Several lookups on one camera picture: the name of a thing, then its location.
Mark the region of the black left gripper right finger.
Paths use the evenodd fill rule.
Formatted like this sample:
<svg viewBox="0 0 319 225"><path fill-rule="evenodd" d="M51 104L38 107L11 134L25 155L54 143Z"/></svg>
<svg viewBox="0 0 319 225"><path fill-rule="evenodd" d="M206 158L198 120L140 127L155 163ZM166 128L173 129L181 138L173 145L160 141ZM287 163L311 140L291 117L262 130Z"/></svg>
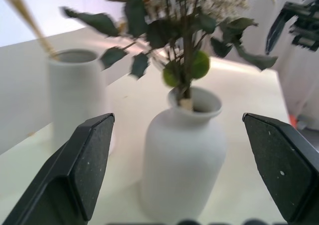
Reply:
<svg viewBox="0 0 319 225"><path fill-rule="evenodd" d="M290 225L319 223L319 153L290 124L243 114L255 163L283 219Z"/></svg>

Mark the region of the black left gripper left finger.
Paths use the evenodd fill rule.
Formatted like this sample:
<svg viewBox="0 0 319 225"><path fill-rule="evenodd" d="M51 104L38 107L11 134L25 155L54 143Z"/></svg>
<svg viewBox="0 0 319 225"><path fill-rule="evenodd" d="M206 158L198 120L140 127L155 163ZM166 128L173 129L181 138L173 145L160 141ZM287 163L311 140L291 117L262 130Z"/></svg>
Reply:
<svg viewBox="0 0 319 225"><path fill-rule="evenodd" d="M5 225L86 225L104 180L115 116L77 126L51 155L4 220Z"/></svg>

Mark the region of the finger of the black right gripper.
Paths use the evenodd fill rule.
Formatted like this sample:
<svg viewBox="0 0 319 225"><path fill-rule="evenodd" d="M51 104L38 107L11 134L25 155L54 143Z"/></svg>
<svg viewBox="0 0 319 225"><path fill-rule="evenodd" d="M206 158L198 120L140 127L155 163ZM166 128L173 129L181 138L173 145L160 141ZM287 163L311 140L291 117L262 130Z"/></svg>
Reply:
<svg viewBox="0 0 319 225"><path fill-rule="evenodd" d="M297 7L298 3L295 2L286 2L284 7L281 9L279 15L277 16L275 22L272 24L267 39L266 39L266 46L265 46L265 53L269 55L271 51L274 49L275 45L277 44L285 24L293 17L298 17Z"/></svg>

